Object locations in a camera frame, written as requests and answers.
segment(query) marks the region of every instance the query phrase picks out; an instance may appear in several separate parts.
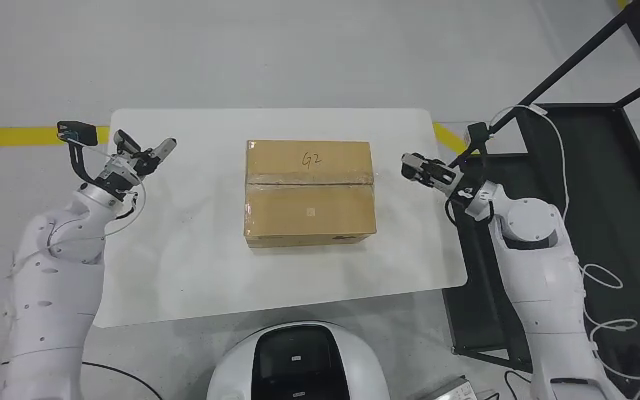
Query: yellow floor line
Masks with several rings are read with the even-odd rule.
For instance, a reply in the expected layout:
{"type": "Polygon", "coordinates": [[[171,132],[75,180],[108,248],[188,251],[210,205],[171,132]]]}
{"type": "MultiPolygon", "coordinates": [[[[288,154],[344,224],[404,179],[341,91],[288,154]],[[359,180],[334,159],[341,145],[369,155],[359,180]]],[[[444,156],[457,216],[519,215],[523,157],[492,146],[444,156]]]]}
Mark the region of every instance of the yellow floor line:
{"type": "MultiPolygon", "coordinates": [[[[447,148],[460,154],[467,145],[458,135],[439,123],[433,124],[436,139],[447,148]]],[[[109,140],[109,127],[98,127],[98,142],[107,143],[109,140]]],[[[57,137],[55,126],[40,126],[29,128],[0,128],[0,147],[7,146],[49,146],[64,144],[57,137]]]]}
{"type": "MultiPolygon", "coordinates": [[[[0,128],[0,147],[5,146],[49,146],[64,144],[58,140],[55,126],[28,128],[0,128]]],[[[98,143],[107,143],[109,127],[98,127],[98,143]]]]}
{"type": "Polygon", "coordinates": [[[437,122],[433,124],[433,131],[436,139],[454,153],[460,154],[467,148],[462,138],[437,122]]]}

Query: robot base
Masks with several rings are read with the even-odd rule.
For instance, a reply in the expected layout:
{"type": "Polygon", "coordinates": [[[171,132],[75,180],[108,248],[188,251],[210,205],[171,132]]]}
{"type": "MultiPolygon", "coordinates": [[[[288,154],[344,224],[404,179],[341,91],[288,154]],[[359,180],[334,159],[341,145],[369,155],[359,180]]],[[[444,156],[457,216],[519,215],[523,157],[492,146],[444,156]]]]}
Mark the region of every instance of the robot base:
{"type": "Polygon", "coordinates": [[[263,329],[217,366],[207,400],[389,400],[380,362],[362,339],[315,321],[263,329]]]}

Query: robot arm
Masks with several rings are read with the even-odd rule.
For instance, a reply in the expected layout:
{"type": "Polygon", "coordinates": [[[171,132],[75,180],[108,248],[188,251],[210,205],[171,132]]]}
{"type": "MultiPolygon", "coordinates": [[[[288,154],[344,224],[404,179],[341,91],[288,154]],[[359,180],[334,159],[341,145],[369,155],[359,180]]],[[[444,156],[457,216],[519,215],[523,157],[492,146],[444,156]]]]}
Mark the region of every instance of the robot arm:
{"type": "Polygon", "coordinates": [[[587,337],[580,266],[558,209],[540,199],[512,200],[502,185],[415,153],[402,157],[402,174],[440,190],[476,221],[489,218],[500,276],[531,353],[532,397],[624,399],[587,337]]]}
{"type": "Polygon", "coordinates": [[[105,226],[117,219],[130,189],[175,148],[167,139],[141,151],[126,133],[115,135],[117,157],[94,180],[84,169],[82,147],[97,144],[95,127],[58,124],[71,164],[85,182],[64,210],[35,217],[24,232],[12,270],[16,310],[10,363],[0,398],[82,399],[84,341],[102,298],[105,226]]]}

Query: gray floor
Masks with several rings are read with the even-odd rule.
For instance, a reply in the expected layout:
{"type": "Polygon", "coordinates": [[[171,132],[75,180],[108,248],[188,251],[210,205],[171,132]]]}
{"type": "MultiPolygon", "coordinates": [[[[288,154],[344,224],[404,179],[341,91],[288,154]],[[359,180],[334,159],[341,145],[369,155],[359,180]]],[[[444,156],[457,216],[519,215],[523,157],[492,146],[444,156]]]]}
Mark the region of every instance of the gray floor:
{"type": "MultiPolygon", "coordinates": [[[[421,107],[439,121],[489,120],[615,12],[613,0],[4,0],[0,126],[108,124],[125,107],[421,107]]],[[[621,32],[542,100],[612,101],[638,82],[640,51],[621,32]]],[[[627,111],[638,126],[640,104],[627,111]]],[[[494,149],[522,147],[517,132],[497,140],[494,149]]],[[[77,181],[62,147],[0,148],[0,163],[6,254],[77,181]]],[[[502,368],[450,353],[438,291],[92,329],[85,359],[139,374],[167,399],[199,399],[234,343],[302,318],[365,338],[393,399],[461,374],[508,398],[502,368]]],[[[90,368],[83,387],[87,399],[151,398],[90,368]]]]}

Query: black stand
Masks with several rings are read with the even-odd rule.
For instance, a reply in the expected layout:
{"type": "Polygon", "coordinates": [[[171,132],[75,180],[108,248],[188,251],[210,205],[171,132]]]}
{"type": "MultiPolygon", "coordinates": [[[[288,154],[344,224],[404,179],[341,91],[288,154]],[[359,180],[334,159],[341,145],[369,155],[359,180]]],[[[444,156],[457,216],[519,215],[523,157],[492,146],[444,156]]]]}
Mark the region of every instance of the black stand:
{"type": "MultiPolygon", "coordinates": [[[[615,16],[519,104],[532,104],[625,25],[640,39],[640,0],[615,16]]],[[[581,264],[601,264],[625,284],[622,290],[611,290],[585,281],[587,309],[601,322],[640,320],[640,144],[624,111],[638,98],[640,88],[614,103],[538,104],[547,110],[564,142],[571,198],[565,224],[574,250],[581,264]]],[[[489,132],[498,132],[513,118],[518,121],[528,154],[487,156],[486,178],[502,183],[511,198],[538,197],[563,209],[555,132],[538,115],[519,108],[506,113],[489,132]]],[[[479,173],[481,160],[471,157],[463,167],[466,173],[479,173]]],[[[475,224],[461,209],[454,208],[454,213],[469,281],[463,287],[443,291],[453,352],[531,372],[524,330],[504,292],[488,229],[475,224]],[[486,354],[492,350],[506,350],[508,356],[486,354]]],[[[627,375],[640,375],[637,331],[601,330],[596,339],[600,356],[609,366],[627,375]]],[[[627,396],[640,390],[638,381],[613,374],[609,377],[627,396]]]]}

